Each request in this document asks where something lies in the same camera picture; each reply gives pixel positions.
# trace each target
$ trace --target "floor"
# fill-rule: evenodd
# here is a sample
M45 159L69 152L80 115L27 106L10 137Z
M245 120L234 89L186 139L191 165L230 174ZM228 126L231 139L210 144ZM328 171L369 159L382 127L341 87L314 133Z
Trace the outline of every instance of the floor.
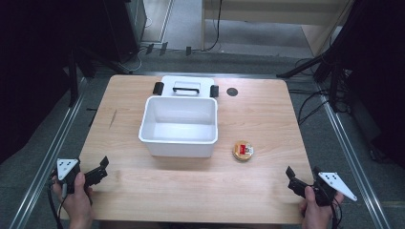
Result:
M172 4L169 0L144 1L148 21L154 29L146 28L142 40L156 45L167 42L167 49L172 50L186 47L199 50L202 1L171 1ZM166 15L167 25L162 20L163 15ZM209 48L217 36L217 21L205 20L205 24L205 47ZM246 21L221 21L219 41L212 52L313 58L300 25Z

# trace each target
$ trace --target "aluminum rail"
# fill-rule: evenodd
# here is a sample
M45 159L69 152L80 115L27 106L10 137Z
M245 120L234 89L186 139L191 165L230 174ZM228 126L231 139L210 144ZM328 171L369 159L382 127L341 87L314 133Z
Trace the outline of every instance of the aluminum rail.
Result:
M39 166L38 171L36 172L30 188L23 197L21 205L11 222L10 229L20 229L26 226L32 209L35 206L35 203L38 201L41 191L48 179L48 175L50 174L51 169L55 167L54 165L56 164L56 158L59 155L63 142L65 141L72 123L75 120L75 116L77 115L77 112L83 101L83 95L86 88L87 80L85 78L82 78L79 84L80 95L74 106L69 108L68 112L66 113L62 124L60 125L55 137L53 138L53 142L48 152L45 154L45 157L41 165Z
M322 90L322 87L319 84L317 85L317 87L319 90ZM321 100L322 102L325 102L328 99L324 95L322 95ZM358 157L354 148L352 147L349 137L346 135L345 128L343 127L339 115L337 115L332 110L329 104L324 105L324 107L330 119L330 123L336 132L336 136L339 139L340 145L342 146L346 160L348 161L349 166L352 169L354 179L357 182L362 197L367 205L367 208L369 209L375 228L390 229L391 225L388 222L384 210L381 207L378 197L375 194L375 191L371 183L369 182L369 179L367 178L360 161L358 160Z

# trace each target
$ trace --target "small round tin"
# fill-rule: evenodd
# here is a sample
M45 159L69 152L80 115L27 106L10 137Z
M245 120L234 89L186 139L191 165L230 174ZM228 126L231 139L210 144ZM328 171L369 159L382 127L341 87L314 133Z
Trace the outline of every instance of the small round tin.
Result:
M239 140L235 143L233 155L240 161L249 160L252 157L253 153L253 146L249 142L245 140Z

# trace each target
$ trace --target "wooden table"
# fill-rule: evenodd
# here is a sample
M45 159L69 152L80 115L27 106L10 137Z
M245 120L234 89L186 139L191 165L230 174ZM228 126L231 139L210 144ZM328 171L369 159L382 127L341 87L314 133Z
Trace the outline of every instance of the wooden table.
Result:
M352 3L353 0L226 0L221 7L221 20L302 25L316 56L322 53L336 27L346 21ZM202 0L202 50L205 19L217 20L219 8L220 0Z
M139 140L146 99L161 77L115 75L86 139L81 169L104 156L108 176L93 186L96 218L118 221L300 223L286 168L312 176L287 85L282 80L215 78L219 139L210 158L151 156ZM228 88L239 93L229 96ZM232 155L237 140L254 155Z

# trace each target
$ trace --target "white plastic bin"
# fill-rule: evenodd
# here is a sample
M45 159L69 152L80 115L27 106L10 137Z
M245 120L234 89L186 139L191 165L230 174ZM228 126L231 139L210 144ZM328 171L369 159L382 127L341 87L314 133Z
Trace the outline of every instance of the white plastic bin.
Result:
M151 96L139 139L153 156L210 157L218 139L217 110L211 97Z

